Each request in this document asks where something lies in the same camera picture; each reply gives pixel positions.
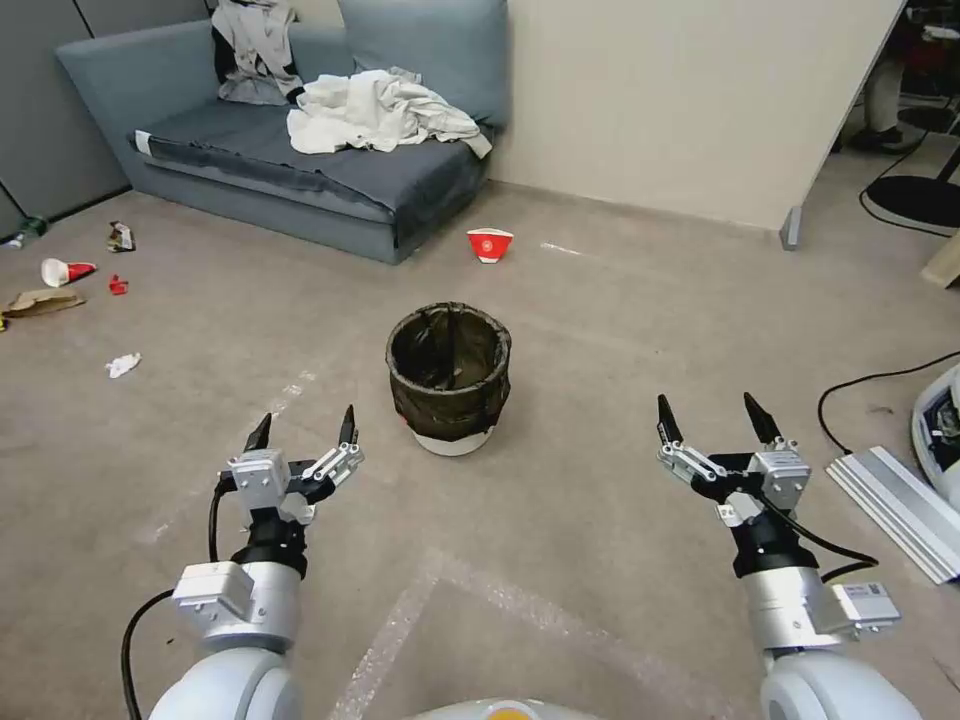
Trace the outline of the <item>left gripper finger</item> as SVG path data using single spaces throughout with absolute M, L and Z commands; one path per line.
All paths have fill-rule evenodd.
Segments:
M 301 480 L 332 485 L 345 482 L 365 460 L 358 437 L 354 406 L 349 405 L 341 423 L 338 444 L 308 465 L 301 473 Z
M 267 412 L 257 426 L 249 433 L 241 453 L 228 460 L 229 465 L 232 465 L 241 455 L 247 452 L 262 450 L 268 447 L 272 420 L 273 414 Z

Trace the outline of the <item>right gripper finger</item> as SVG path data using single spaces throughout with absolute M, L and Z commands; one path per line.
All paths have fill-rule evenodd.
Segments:
M 798 448 L 798 443 L 780 431 L 773 415 L 749 392 L 744 393 L 744 405 L 754 432 L 765 451 L 795 451 Z
M 725 476 L 725 469 L 707 455 L 686 445 L 678 423 L 665 394 L 657 396 L 657 431 L 661 439 L 659 461 L 677 478 L 692 485 L 699 479 L 714 483 Z

